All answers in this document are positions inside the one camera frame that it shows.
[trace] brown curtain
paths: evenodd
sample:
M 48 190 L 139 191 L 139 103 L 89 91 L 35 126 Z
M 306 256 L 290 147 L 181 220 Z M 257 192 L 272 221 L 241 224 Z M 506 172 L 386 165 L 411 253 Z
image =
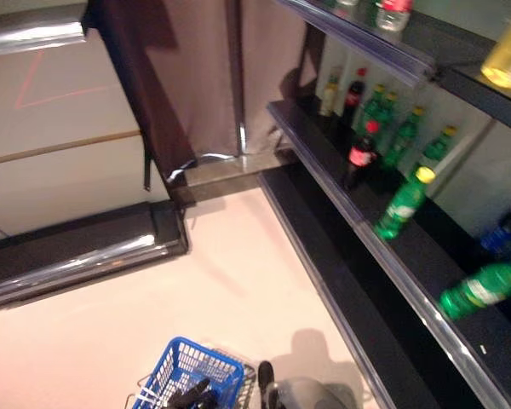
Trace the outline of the brown curtain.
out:
M 228 9 L 231 1 L 239 7 Z M 233 28 L 231 9 L 240 13 Z M 299 78 L 299 17 L 273 0 L 94 0 L 90 10 L 164 177 L 205 153 L 238 155 L 235 119 L 245 122 L 248 153 L 270 147 L 266 105 L 290 95 Z M 228 41 L 235 35 L 244 66 L 240 104 Z

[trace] red laser line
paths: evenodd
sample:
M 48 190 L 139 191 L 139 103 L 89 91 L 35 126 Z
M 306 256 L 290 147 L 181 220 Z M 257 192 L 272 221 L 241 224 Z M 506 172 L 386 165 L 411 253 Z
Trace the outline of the red laser line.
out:
M 105 91 L 107 89 L 117 88 L 118 86 L 119 85 L 115 84 L 115 85 L 107 85 L 105 87 L 94 87 L 94 88 L 87 88 L 87 89 L 79 89 L 77 91 L 72 91 L 72 92 L 69 92 L 69 93 L 64 94 L 64 95 L 50 96 L 49 98 L 44 98 L 42 100 L 33 101 L 33 102 L 27 102 L 26 104 L 22 104 L 22 105 L 18 106 L 17 108 L 19 109 L 19 108 L 25 108 L 25 107 L 33 107 L 35 105 L 45 104 L 46 102 L 50 102 L 50 101 L 54 101 L 54 100 L 59 100 L 60 98 L 66 98 L 67 96 L 83 95 L 83 94 L 89 94 L 91 92 L 101 92 L 101 91 Z
M 19 95 L 17 95 L 17 100 L 15 101 L 14 108 L 20 109 L 22 107 L 22 101 L 25 97 L 25 92 L 28 90 L 28 87 L 31 85 L 32 80 L 34 79 L 34 74 L 36 74 L 36 70 L 38 66 L 40 65 L 40 62 L 42 61 L 43 57 L 43 50 L 39 49 L 34 56 L 34 60 L 32 60 L 32 63 L 30 67 L 28 68 L 28 73 L 26 74 L 25 81 L 20 87 Z

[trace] store shelf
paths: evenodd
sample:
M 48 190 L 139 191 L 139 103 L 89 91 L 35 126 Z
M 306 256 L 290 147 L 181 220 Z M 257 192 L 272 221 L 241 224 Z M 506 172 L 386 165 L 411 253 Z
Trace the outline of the store shelf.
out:
M 304 166 L 260 180 L 380 407 L 481 407 Z
M 479 68 L 495 42 L 425 14 L 390 34 L 375 25 L 374 1 L 355 8 L 325 0 L 276 0 L 306 22 L 375 60 L 404 83 L 436 81 L 511 128 L 511 92 L 491 85 Z
M 322 132 L 311 114 L 293 100 L 273 102 L 268 109 L 290 138 L 300 160 L 483 405 L 511 407 L 511 317 L 491 307 L 452 323 L 437 308 L 435 300 L 442 290 L 467 275 L 451 257 L 452 250 L 438 243 L 439 238 L 428 231 L 434 222 L 442 236 L 451 237 L 442 226 L 447 216 L 428 201 L 396 240 L 389 244 L 380 241 L 372 225 L 391 199 L 397 178 L 383 183 L 377 172 L 369 182 L 346 193 L 341 188 L 348 149 L 344 130 L 337 134 L 331 126 L 329 133 Z M 451 219 L 446 224 L 451 226 L 449 232 L 459 229 Z

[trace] black shelf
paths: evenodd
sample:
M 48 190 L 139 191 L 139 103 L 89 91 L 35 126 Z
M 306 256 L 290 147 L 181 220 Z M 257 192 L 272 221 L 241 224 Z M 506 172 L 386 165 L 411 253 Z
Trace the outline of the black shelf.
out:
M 511 308 L 490 307 L 453 323 L 440 314 L 435 302 L 444 289 L 470 273 L 454 258 L 470 238 L 428 201 L 396 240 L 382 242 L 372 226 L 401 183 L 401 176 L 384 176 L 377 171 L 368 182 L 346 193 L 341 184 L 348 149 L 346 131 L 333 124 L 324 124 L 327 131 L 322 131 L 316 118 L 311 118 L 310 104 L 306 106 L 304 101 L 273 102 L 269 111 L 316 182 L 484 406 L 511 407 Z M 463 244 L 446 243 L 446 238 L 455 235 Z
M 303 165 L 261 185 L 381 408 L 482 407 Z
M 355 8 L 325 0 L 276 1 L 382 63 L 406 84 L 436 81 L 511 128 L 511 91 L 492 85 L 479 72 L 494 41 L 416 11 L 403 32 L 390 34 L 376 27 L 377 9 L 371 0 L 361 0 Z
M 0 307 L 188 250 L 169 200 L 139 203 L 0 240 Z

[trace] tiled floor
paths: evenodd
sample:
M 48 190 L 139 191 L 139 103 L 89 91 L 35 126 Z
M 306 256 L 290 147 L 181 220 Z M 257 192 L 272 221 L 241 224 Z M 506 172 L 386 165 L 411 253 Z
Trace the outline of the tiled floor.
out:
M 260 189 L 202 202 L 186 226 L 187 256 L 0 311 L 0 409 L 123 407 L 177 335 L 377 409 Z

